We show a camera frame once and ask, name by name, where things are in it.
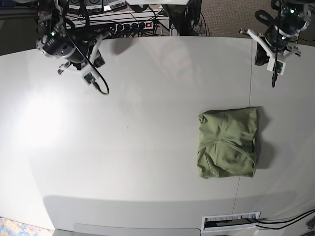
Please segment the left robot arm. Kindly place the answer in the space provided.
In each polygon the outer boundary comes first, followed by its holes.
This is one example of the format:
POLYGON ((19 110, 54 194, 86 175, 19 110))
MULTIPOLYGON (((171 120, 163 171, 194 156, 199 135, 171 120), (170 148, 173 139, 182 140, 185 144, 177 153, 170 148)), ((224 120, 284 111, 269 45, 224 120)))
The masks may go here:
POLYGON ((314 3, 313 0, 272 0, 270 5, 277 11, 276 17, 265 10, 255 12, 255 18, 267 26, 261 36, 273 53, 288 50, 288 43, 308 27, 314 3))

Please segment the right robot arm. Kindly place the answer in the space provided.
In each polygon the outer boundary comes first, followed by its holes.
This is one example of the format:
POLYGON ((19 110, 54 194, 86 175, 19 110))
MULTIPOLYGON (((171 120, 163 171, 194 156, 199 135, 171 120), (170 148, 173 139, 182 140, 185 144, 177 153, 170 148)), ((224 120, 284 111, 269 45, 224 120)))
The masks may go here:
POLYGON ((104 65, 98 47, 111 33, 91 26, 92 5, 101 10, 99 0, 39 0, 37 49, 47 57, 67 60, 62 67, 74 66, 80 71, 90 62, 96 68, 104 65))

